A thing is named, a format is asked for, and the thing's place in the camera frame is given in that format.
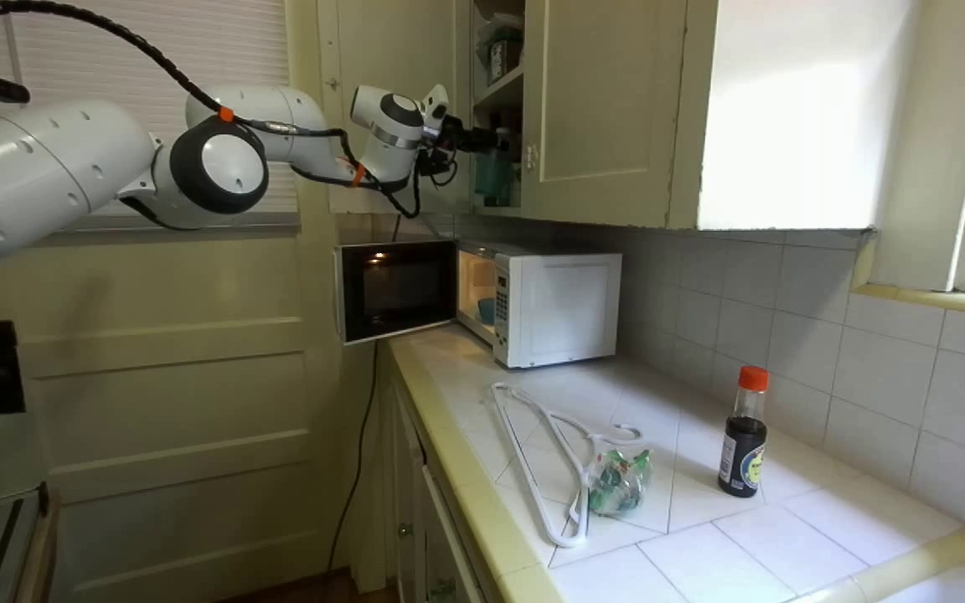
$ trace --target white wall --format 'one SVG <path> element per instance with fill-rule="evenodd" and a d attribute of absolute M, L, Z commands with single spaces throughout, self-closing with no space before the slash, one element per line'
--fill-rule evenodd
<path fill-rule="evenodd" d="M 576 231 L 625 252 L 621 346 L 965 520 L 965 310 L 850 294 L 858 235 Z"/>

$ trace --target white robotic arm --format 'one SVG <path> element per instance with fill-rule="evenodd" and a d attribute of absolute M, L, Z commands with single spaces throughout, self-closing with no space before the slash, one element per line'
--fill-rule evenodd
<path fill-rule="evenodd" d="M 430 142 L 438 142 L 445 90 L 404 99 L 376 86 L 353 96 L 353 122 L 368 146 L 353 157 L 342 130 L 329 130 L 319 105 L 288 86 L 214 90 L 210 115 L 186 105 L 186 130 L 157 146 L 119 106 L 78 99 L 0 117 L 0 257 L 84 214 L 126 202 L 163 228 L 205 228 L 218 214 L 249 210 L 268 183 L 264 160 L 288 160 L 324 183 L 395 190 Z"/>

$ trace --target kitchen counter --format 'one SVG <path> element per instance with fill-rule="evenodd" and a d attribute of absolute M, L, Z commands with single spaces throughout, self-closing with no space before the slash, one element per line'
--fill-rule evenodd
<path fill-rule="evenodd" d="M 802 601 L 839 594 L 965 534 L 958 520 L 778 430 L 768 438 L 760 494 L 719 494 L 725 410 L 625 358 L 502 373 L 455 326 L 391 338 L 390 351 L 505 601 Z M 495 417 L 495 383 L 594 433 L 639 433 L 621 438 L 621 448 L 651 448 L 644 503 L 622 520 L 594 515 L 578 549 L 554 546 Z M 531 418 L 514 417 L 516 438 L 529 453 L 543 513 L 558 523 L 576 482 L 547 459 Z"/>

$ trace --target bottle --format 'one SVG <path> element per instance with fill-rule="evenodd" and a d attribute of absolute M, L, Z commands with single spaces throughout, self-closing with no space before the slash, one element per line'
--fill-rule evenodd
<path fill-rule="evenodd" d="M 739 387 L 735 410 L 725 421 L 725 453 L 717 486 L 731 496 L 751 500 L 760 482 L 760 453 L 768 438 L 763 395 L 770 387 L 770 373 L 760 366 L 739 367 Z"/>

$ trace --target door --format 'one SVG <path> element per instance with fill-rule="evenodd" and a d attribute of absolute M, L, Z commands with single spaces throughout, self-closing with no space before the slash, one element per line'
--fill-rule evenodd
<path fill-rule="evenodd" d="M 62 503 L 52 601 L 228 601 L 321 570 L 308 488 L 333 480 L 333 383 L 302 310 L 294 235 L 62 238 L 0 262 Z"/>
<path fill-rule="evenodd" d="M 524 214 L 663 226 L 683 0 L 526 4 Z"/>

